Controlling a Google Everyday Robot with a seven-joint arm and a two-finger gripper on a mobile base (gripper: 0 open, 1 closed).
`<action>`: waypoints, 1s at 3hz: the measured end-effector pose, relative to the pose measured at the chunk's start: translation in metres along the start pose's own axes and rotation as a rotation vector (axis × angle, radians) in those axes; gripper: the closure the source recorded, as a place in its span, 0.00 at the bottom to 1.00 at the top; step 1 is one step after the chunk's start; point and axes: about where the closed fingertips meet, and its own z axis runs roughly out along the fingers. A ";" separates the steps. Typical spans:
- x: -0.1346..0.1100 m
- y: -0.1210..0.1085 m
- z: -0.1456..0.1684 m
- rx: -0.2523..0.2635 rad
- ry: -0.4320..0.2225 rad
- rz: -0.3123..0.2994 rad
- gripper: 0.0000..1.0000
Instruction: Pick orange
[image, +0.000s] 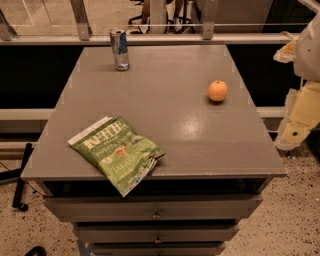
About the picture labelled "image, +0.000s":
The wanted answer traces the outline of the yellow white gripper body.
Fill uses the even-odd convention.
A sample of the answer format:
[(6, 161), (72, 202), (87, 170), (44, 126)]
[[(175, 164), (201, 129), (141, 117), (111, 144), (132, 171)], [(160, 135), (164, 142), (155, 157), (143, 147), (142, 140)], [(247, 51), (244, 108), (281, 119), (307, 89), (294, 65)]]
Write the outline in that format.
[(284, 118), (280, 122), (274, 144), (280, 150), (293, 150), (301, 145), (319, 123), (320, 83), (307, 81), (299, 90), (289, 90)]

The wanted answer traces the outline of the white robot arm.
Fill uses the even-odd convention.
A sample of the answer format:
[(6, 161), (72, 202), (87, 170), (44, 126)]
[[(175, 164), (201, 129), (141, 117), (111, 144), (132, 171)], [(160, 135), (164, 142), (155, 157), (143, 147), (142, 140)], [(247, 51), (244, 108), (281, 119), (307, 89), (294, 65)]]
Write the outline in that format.
[(320, 5), (315, 0), (297, 1), (316, 15), (298, 38), (285, 31), (290, 41), (273, 56), (280, 63), (292, 62), (295, 75), (301, 78), (300, 89), (290, 89), (286, 96), (284, 118), (274, 141), (284, 151), (299, 147), (320, 123)]

